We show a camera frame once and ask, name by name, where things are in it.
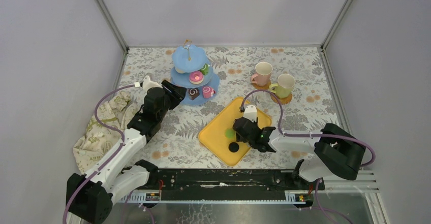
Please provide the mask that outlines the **chocolate swirl roll cake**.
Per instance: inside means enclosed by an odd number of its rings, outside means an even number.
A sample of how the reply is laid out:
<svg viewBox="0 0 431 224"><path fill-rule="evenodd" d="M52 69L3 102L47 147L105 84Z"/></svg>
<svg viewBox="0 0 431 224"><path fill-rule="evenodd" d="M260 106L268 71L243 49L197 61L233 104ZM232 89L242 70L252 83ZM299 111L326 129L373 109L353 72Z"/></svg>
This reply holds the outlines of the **chocolate swirl roll cake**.
<svg viewBox="0 0 431 224"><path fill-rule="evenodd" d="M188 89L188 95L190 100L193 101L200 95L200 91L198 88L190 88Z"/></svg>

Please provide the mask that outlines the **green macaron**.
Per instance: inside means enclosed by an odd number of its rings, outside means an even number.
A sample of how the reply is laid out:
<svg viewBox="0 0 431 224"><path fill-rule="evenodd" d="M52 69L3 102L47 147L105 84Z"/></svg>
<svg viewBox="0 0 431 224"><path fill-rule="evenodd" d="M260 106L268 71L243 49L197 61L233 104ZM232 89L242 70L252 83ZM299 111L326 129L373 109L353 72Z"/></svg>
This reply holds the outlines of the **green macaron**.
<svg viewBox="0 0 431 224"><path fill-rule="evenodd" d="M236 137L236 132L233 129L225 130L225 137L229 139L233 139Z"/></svg>

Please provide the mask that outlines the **black sandwich cookie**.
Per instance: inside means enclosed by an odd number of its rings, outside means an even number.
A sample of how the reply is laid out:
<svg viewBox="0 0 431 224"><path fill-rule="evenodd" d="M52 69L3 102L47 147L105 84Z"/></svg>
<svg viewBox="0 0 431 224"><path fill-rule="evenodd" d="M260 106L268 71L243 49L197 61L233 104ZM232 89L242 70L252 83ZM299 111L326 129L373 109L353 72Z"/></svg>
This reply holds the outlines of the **black sandwich cookie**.
<svg viewBox="0 0 431 224"><path fill-rule="evenodd" d="M228 149L229 149L230 152L235 153L235 152L237 152L239 150L239 144L237 142L231 142L228 145Z"/></svg>

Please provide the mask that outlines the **white glazed donut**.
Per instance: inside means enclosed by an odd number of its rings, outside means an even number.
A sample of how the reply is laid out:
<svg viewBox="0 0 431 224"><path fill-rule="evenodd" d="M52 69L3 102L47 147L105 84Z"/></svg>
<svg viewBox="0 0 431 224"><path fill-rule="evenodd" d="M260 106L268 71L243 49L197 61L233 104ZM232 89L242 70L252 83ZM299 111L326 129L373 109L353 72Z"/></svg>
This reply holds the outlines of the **white glazed donut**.
<svg viewBox="0 0 431 224"><path fill-rule="evenodd" d="M180 74L184 74L184 71L183 71L183 70L181 70L181 69L179 69L179 68L177 68L177 67L175 67L175 70L176 70L178 73L180 73Z"/></svg>

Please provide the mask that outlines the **pink sprinkled donut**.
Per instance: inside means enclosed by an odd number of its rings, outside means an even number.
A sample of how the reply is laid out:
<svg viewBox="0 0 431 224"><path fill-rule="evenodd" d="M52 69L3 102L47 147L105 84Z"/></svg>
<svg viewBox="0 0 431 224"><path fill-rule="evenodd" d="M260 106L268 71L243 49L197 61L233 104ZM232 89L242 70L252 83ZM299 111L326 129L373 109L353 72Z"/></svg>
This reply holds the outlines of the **pink sprinkled donut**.
<svg viewBox="0 0 431 224"><path fill-rule="evenodd" d="M189 74L189 81L192 84L200 84L204 80L204 77L200 71L194 71Z"/></svg>

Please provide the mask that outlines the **blue three-tier cake stand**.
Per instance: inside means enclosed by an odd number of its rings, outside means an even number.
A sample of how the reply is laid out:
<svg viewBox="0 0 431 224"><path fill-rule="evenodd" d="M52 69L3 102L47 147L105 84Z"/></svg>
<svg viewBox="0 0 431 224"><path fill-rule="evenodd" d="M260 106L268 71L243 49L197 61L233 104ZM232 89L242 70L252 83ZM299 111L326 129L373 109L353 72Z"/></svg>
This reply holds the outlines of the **blue three-tier cake stand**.
<svg viewBox="0 0 431 224"><path fill-rule="evenodd" d="M200 106L216 97L220 78L203 48L185 40L172 53L172 61L171 82L186 89L182 104Z"/></svg>

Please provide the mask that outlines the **yellow serving tray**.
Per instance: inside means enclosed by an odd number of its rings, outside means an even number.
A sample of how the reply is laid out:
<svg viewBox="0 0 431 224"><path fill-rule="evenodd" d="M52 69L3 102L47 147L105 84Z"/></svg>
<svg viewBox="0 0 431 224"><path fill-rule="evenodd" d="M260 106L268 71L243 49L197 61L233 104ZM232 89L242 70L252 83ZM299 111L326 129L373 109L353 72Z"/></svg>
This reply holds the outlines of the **yellow serving tray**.
<svg viewBox="0 0 431 224"><path fill-rule="evenodd" d="M236 166L251 148L248 144L239 142L239 150L230 152L228 145L235 142L236 137L225 137L225 130L233 129L234 120L243 115L239 110L242 101L242 97L236 97L198 135L199 141L229 167Z"/></svg>

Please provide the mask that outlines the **pink swirl roll cake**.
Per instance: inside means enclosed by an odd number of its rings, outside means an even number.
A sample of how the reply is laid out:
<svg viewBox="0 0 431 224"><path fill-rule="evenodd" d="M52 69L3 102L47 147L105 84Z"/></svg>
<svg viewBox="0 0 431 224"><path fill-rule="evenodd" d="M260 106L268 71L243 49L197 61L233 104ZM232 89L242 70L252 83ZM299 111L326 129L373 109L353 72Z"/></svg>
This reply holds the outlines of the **pink swirl roll cake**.
<svg viewBox="0 0 431 224"><path fill-rule="evenodd" d="M213 97L216 91L211 86L202 87L202 95L204 99L209 99Z"/></svg>

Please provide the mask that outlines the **green swirl roll cake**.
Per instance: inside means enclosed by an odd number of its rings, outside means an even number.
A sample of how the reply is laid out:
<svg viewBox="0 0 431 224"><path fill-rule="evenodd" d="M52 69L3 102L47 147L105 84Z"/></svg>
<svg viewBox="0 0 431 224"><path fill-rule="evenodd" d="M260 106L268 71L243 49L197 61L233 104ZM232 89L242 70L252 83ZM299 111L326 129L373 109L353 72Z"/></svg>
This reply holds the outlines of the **green swirl roll cake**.
<svg viewBox="0 0 431 224"><path fill-rule="evenodd" d="M204 64L204 66L203 66L203 68L201 68L201 69L200 69L200 72L201 72L204 76L206 76L206 75L209 73L209 68L210 68L210 65L209 65L209 64L207 64L207 63L205 63L205 64Z"/></svg>

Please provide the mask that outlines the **green ceramic mug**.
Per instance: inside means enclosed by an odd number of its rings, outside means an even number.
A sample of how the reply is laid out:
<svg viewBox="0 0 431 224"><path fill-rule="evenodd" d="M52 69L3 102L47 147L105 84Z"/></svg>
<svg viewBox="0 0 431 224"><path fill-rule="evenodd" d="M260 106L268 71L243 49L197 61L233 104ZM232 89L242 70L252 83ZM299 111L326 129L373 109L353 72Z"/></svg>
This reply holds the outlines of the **green ceramic mug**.
<svg viewBox="0 0 431 224"><path fill-rule="evenodd" d="M268 90L273 92L279 99L287 98L294 86L296 80L290 74L281 74L277 77L276 83L269 85Z"/></svg>

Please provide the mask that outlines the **pink ceramic mug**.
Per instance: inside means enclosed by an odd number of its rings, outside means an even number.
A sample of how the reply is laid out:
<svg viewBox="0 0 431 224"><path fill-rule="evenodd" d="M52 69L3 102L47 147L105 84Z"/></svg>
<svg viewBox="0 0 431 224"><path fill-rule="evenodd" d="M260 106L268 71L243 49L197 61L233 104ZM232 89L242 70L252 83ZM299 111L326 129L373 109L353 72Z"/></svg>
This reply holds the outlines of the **pink ceramic mug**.
<svg viewBox="0 0 431 224"><path fill-rule="evenodd" d="M270 81L273 67L268 62L259 62L255 65L255 74L251 76L251 83L257 86L265 86Z"/></svg>

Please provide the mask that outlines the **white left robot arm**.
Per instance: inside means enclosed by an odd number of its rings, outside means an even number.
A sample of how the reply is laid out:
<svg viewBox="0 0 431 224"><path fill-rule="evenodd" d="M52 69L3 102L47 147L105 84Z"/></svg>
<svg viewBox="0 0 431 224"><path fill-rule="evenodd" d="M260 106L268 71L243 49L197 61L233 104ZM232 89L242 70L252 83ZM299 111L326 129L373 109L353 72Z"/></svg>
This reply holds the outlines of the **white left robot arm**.
<svg viewBox="0 0 431 224"><path fill-rule="evenodd" d="M82 175L74 173L69 177L63 223L71 215L88 223L103 223L121 198L137 187L156 186L158 176L152 164L134 165L124 174L121 171L156 135L167 112L184 100L187 89L167 80L153 82L149 77L132 87L146 92L143 104L126 129L119 132L117 143L93 167Z"/></svg>

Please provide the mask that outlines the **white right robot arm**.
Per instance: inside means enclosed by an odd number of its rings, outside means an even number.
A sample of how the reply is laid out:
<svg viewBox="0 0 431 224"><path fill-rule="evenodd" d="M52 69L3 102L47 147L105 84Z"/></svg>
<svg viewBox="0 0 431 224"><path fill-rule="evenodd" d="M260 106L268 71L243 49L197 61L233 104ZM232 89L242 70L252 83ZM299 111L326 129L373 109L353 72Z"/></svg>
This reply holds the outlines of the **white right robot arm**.
<svg viewBox="0 0 431 224"><path fill-rule="evenodd" d="M335 175L356 180L366 150L363 143L339 126L328 123L318 131L280 132L273 126L259 128L245 117L233 124L236 140L249 144L259 152L298 151L313 154L312 159L297 164L291 176L294 187L305 189L311 182Z"/></svg>

